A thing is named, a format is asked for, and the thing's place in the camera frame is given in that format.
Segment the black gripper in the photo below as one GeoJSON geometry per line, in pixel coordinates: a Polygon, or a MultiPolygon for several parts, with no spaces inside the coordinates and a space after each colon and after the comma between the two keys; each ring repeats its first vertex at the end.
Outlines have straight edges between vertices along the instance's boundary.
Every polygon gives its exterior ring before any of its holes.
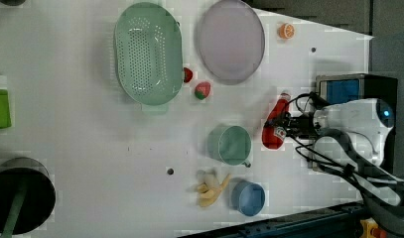
{"type": "Polygon", "coordinates": [[[301,116],[292,117],[290,113],[286,113],[283,125],[290,136],[298,138],[317,137],[317,131],[311,116],[302,114],[301,116]]]}

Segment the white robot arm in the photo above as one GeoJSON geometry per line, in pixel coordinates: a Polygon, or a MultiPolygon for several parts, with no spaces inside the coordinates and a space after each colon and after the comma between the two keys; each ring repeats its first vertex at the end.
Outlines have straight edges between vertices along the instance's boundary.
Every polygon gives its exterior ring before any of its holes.
{"type": "Polygon", "coordinates": [[[373,219],[404,237],[404,179],[381,167],[395,124],[389,104],[378,98],[323,103],[297,117],[285,112],[279,118],[288,137],[312,142],[299,145],[309,152],[306,160],[355,187],[373,219]]]}

